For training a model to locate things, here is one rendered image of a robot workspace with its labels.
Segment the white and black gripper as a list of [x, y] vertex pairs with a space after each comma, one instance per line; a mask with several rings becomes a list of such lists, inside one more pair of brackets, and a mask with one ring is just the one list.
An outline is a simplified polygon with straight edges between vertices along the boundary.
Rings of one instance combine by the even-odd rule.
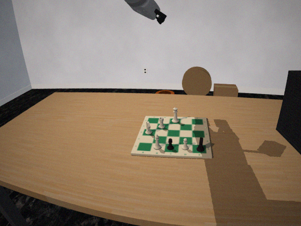
[[[131, 7], [131, 6], [130, 6]], [[138, 7], [131, 7], [135, 12], [154, 20], [157, 19], [159, 24], [162, 24], [167, 17], [165, 14], [160, 12], [158, 4], [154, 0], [146, 0], [144, 4]], [[159, 15], [157, 17], [157, 15]]]

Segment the white bishop chess piece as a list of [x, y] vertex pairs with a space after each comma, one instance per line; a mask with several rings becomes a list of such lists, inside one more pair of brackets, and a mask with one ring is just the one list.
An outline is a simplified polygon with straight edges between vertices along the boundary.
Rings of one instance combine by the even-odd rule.
[[158, 149], [160, 149], [161, 148], [161, 145], [159, 144], [159, 136], [156, 134], [156, 136], [155, 136], [155, 140], [156, 140], [156, 143], [155, 143], [155, 145], [154, 145], [154, 149], [156, 149], [156, 150], [158, 150]]

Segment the green and cream chessboard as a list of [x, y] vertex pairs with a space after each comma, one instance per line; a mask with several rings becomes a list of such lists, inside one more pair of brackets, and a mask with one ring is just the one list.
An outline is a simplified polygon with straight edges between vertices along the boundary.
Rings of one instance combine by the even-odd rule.
[[[164, 129], [159, 129], [159, 118], [164, 118]], [[206, 117], [177, 117], [178, 123], [173, 123], [174, 117], [168, 116], [145, 116], [131, 155], [176, 157], [176, 158], [206, 158], [212, 159], [210, 138]], [[145, 134], [146, 122], [150, 123], [151, 134]], [[155, 136], [159, 136], [161, 148], [156, 150]], [[203, 137], [203, 152], [198, 152], [200, 137]], [[168, 140], [172, 138], [173, 150], [168, 150]], [[184, 139], [187, 139], [188, 150], [183, 150]]]

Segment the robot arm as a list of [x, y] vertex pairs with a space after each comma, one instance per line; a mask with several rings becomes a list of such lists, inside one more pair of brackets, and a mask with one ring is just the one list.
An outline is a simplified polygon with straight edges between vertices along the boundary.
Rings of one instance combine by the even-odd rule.
[[128, 5], [132, 7], [138, 7], [141, 6], [146, 2], [146, 0], [124, 0]]

